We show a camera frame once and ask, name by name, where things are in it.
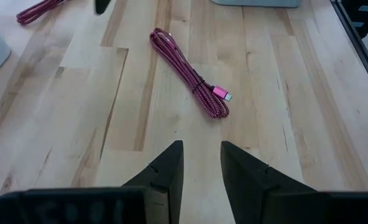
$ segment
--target wood grain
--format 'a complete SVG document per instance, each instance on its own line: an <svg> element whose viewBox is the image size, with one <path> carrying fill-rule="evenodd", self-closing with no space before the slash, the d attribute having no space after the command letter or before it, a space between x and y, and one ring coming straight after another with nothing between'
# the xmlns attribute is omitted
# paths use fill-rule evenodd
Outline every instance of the wood grain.
<svg viewBox="0 0 368 224"><path fill-rule="evenodd" d="M368 190L368 74L329 1L112 0L102 16L92 0L70 1L27 27L10 4L0 0L12 48L0 68L0 194L119 186L176 139L181 223L234 223L223 140L316 189ZM210 119L158 57L155 26L233 94L229 117Z"/></svg>

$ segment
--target cable connector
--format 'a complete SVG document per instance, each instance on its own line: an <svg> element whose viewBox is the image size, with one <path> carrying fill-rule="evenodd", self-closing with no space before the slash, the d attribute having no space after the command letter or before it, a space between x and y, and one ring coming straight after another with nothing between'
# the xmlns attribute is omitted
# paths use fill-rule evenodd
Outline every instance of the cable connector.
<svg viewBox="0 0 368 224"><path fill-rule="evenodd" d="M231 99L232 99L232 95L229 94L227 90L224 90L223 88L221 88L219 86L214 87L213 93L216 94L217 96L221 97L222 99L226 100L226 101L231 101Z"/></svg>

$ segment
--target wooden table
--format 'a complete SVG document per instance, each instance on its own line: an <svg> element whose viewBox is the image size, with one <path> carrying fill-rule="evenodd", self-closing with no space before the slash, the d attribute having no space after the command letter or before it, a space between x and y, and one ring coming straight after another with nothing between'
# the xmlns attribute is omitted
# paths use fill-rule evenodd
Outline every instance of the wooden table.
<svg viewBox="0 0 368 224"><path fill-rule="evenodd" d="M316 189L368 190L368 74L328 0L298 9L208 0L0 0L0 194L119 186L184 141L181 223L233 223L220 171L228 140ZM168 30L209 83L233 94L211 120L149 44Z"/></svg>

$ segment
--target pink usb plug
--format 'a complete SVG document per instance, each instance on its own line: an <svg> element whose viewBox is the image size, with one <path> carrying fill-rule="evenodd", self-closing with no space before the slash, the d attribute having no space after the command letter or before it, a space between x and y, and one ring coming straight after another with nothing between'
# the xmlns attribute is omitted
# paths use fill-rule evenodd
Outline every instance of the pink usb plug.
<svg viewBox="0 0 368 224"><path fill-rule="evenodd" d="M219 86L215 86L213 89L213 93L217 96L225 99L226 101L230 101L232 99L232 95L228 93L227 90L224 90L223 88Z"/></svg>

